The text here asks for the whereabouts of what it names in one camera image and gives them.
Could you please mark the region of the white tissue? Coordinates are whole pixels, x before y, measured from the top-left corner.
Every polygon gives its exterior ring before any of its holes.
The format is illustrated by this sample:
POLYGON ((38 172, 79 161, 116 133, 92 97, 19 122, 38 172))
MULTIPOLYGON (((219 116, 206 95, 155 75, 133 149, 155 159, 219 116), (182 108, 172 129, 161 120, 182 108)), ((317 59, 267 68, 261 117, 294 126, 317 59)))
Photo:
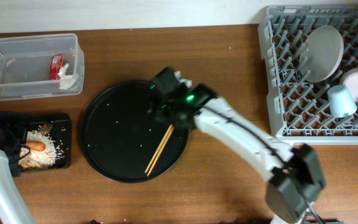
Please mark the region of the white tissue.
POLYGON ((67 75, 69 63, 64 64, 58 71, 59 89, 74 91, 77 89, 78 75, 67 75))

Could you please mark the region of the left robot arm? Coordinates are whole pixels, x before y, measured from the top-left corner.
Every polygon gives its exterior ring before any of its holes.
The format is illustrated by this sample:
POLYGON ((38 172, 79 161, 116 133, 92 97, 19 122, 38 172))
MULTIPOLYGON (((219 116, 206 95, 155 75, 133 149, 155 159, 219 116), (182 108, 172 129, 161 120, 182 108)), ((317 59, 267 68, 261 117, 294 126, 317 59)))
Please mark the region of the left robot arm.
POLYGON ((0 223, 34 223, 14 177, 20 176, 19 161, 30 153, 25 145, 30 116, 0 111, 0 223))

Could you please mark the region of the red snack wrapper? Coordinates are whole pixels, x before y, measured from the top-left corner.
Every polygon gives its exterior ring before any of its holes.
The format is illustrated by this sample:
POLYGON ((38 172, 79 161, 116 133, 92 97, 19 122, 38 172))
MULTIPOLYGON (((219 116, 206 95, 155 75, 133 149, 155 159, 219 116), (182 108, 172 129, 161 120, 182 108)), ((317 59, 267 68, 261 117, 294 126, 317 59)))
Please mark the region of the red snack wrapper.
POLYGON ((63 54, 54 55, 49 66, 49 80, 59 80, 59 71, 63 67, 63 54))

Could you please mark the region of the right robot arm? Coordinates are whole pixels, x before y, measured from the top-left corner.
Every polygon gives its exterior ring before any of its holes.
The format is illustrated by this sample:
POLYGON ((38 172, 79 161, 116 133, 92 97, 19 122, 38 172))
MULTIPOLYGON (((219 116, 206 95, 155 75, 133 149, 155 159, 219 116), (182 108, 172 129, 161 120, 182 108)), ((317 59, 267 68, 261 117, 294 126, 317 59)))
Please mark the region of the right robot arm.
POLYGON ((193 85, 171 67, 150 81, 148 114, 171 128, 197 129, 226 145, 266 182, 266 204, 272 223, 304 223, 310 216, 324 220, 313 204, 326 186, 316 151, 272 137, 241 116, 226 99, 207 85, 193 85))

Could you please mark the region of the brown food scrap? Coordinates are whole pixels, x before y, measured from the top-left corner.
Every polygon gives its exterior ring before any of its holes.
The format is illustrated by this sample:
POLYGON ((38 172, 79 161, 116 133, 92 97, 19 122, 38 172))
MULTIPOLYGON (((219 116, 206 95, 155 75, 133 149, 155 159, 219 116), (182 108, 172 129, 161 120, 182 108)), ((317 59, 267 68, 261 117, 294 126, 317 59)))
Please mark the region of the brown food scrap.
POLYGON ((53 128, 52 123, 44 123, 43 125, 40 126, 39 132, 41 135, 47 136, 50 134, 52 128, 53 128))

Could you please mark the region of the orange carrot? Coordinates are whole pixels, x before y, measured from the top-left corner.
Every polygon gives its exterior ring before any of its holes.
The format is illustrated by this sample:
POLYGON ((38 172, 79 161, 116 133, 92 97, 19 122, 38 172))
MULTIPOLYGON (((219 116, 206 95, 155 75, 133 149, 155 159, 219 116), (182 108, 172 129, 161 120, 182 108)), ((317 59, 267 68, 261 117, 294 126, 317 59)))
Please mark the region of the orange carrot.
POLYGON ((38 151, 38 152, 42 152, 47 148, 45 143, 40 141, 27 141, 25 145, 28 146, 31 151, 38 151))

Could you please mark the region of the pile of rice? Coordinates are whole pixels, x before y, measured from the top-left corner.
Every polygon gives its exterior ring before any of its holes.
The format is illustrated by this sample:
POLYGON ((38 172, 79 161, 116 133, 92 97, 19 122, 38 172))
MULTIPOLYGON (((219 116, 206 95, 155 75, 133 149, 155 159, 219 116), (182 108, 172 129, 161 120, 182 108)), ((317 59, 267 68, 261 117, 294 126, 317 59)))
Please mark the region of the pile of rice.
POLYGON ((42 152, 22 148, 20 156, 24 156, 24 158, 19 161, 19 165, 24 170, 48 169, 57 164, 58 159, 65 157, 63 149, 61 148, 62 144, 56 145, 55 140, 53 140, 50 135, 43 136, 39 131, 29 131, 27 133, 26 142, 27 141, 43 142, 47 148, 42 152))

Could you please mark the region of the light blue cup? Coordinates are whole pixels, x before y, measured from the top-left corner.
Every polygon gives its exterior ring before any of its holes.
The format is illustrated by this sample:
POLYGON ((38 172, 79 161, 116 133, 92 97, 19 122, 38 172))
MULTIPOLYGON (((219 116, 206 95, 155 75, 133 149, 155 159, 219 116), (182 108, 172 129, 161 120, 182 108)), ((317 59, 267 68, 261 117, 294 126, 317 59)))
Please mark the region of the light blue cup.
POLYGON ((330 112, 337 118, 345 118, 357 111, 356 103, 345 85, 331 87, 328 92, 328 99, 331 100, 330 112))

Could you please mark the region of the white plate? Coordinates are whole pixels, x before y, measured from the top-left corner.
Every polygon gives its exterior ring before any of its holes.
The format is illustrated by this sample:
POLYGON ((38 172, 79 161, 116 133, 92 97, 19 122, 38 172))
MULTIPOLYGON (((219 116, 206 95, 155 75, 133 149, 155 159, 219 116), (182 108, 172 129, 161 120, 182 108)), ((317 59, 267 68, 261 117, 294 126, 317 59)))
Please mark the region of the white plate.
POLYGON ((342 35, 333 26, 315 29, 305 40, 300 54, 300 72, 311 83, 326 80, 339 67, 344 54, 342 35))

